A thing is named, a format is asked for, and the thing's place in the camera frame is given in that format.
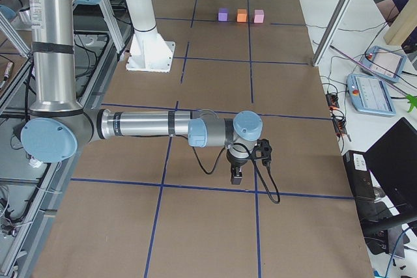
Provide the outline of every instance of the blue cable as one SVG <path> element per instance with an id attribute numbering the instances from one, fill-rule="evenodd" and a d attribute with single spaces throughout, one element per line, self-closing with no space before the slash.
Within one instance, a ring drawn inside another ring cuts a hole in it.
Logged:
<path id="1" fill-rule="evenodd" d="M 402 239 L 402 237 L 404 237 L 405 233 L 408 230 L 410 230 L 411 228 L 412 227 L 409 227 L 407 229 L 404 229 L 403 232 L 398 236 L 398 239 L 397 239 L 397 241 L 396 241 L 396 243 L 394 245 L 394 250 L 392 250 L 392 254 L 391 254 L 391 257 L 390 257 L 390 261 L 388 262 L 388 266 L 386 267 L 386 272 L 385 272 L 384 278 L 388 278 L 388 272 L 390 271 L 391 262 L 394 259 L 395 251 L 397 251 L 397 246 L 398 246 L 399 241 Z"/>

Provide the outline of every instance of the orange cube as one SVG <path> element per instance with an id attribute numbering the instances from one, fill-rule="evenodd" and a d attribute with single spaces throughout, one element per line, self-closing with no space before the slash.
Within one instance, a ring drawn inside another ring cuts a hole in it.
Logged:
<path id="1" fill-rule="evenodd" d="M 248 21 L 248 11 L 246 9 L 237 9 L 237 21 L 243 23 Z"/>

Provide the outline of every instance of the green object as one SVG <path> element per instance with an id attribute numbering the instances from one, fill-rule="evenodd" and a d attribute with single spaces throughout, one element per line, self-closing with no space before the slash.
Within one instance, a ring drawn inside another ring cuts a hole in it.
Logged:
<path id="1" fill-rule="evenodd" d="M 417 107 L 417 98 L 411 94 L 408 94 L 405 97 L 409 100 L 410 109 L 407 112 L 410 113 L 415 107 Z"/>

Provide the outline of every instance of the person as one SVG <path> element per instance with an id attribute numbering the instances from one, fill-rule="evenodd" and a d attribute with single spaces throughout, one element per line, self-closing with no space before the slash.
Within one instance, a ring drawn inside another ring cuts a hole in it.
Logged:
<path id="1" fill-rule="evenodd" d="M 391 25 L 408 2 L 409 0 L 384 0 L 377 3 L 377 7 L 384 19 L 389 25 Z M 404 41 L 402 46 L 406 53 L 417 50 L 417 28 L 411 32 L 410 36 Z"/>

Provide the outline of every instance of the device screen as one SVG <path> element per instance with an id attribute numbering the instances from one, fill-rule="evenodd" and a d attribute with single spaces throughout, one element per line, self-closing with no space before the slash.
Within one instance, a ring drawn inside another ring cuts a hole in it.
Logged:
<path id="1" fill-rule="evenodd" d="M 378 49 L 375 52 L 375 58 L 373 58 L 372 62 L 371 70 L 394 78 L 394 73 L 397 73 L 398 66 L 401 63 L 401 56 L 383 49 Z"/>
<path id="2" fill-rule="evenodd" d="M 385 97 L 381 83 L 376 78 L 357 77 L 362 105 L 366 109 L 390 111 L 390 105 Z"/>

